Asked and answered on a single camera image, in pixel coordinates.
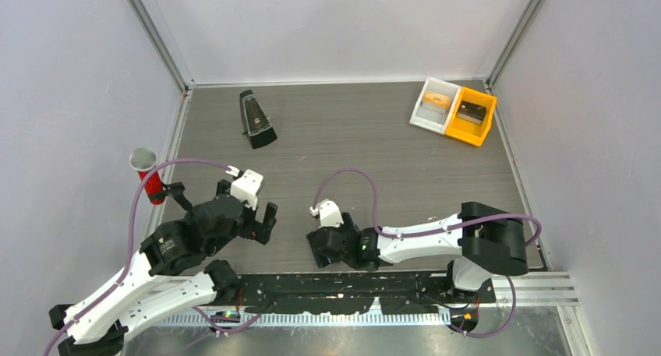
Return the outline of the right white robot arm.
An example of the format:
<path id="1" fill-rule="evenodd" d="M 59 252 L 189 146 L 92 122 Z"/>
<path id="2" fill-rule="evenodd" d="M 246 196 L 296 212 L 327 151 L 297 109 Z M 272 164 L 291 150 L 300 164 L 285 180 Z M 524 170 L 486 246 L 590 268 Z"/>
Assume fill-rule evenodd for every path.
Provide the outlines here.
<path id="1" fill-rule="evenodd" d="M 458 213 L 438 221 L 362 230 L 329 199 L 313 207 L 311 214 L 320 226 L 306 239 L 319 267 L 344 263 L 354 270 L 376 271 L 410 259 L 450 256 L 445 291 L 459 302 L 494 275 L 528 273 L 523 223 L 529 217 L 524 213 L 466 202 Z"/>

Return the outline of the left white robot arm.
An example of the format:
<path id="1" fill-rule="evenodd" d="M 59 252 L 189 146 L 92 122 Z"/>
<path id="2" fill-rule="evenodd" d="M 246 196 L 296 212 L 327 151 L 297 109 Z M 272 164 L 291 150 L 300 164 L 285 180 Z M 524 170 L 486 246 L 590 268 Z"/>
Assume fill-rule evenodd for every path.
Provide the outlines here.
<path id="1" fill-rule="evenodd" d="M 230 241 L 240 237 L 265 245 L 276 224 L 277 205 L 268 203 L 258 221 L 258 194 L 263 176 L 242 171 L 232 181 L 220 180 L 215 197 L 193 205 L 178 182 L 166 186 L 186 211 L 178 220 L 156 227 L 133 254 L 128 269 L 120 270 L 88 298 L 75 305 L 56 305 L 51 325 L 65 332 L 61 355 L 115 355 L 139 331 L 176 312 L 211 302 L 231 304 L 240 280 L 226 260 L 214 260 L 183 284 L 148 298 L 147 294 L 182 272 L 200 266 Z"/>

